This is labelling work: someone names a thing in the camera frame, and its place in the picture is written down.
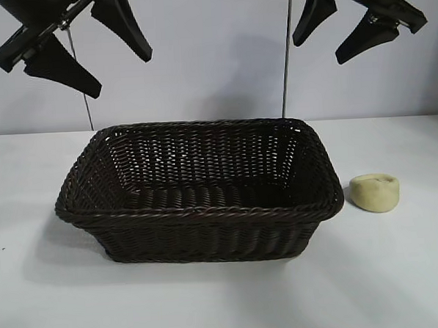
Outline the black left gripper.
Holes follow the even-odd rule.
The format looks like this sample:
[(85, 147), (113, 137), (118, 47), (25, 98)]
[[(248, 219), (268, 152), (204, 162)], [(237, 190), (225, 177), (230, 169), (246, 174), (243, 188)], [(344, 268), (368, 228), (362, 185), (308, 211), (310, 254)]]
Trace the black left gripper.
[[(0, 6), (21, 27), (0, 47), (0, 68), (6, 72), (57, 29), (65, 30), (81, 11), (95, 1), (90, 13), (114, 32), (144, 62), (152, 59), (152, 48), (134, 17), (129, 0), (0, 0)], [(102, 84), (84, 69), (61, 43), (45, 43), (25, 61), (31, 77), (64, 84), (98, 98)]]

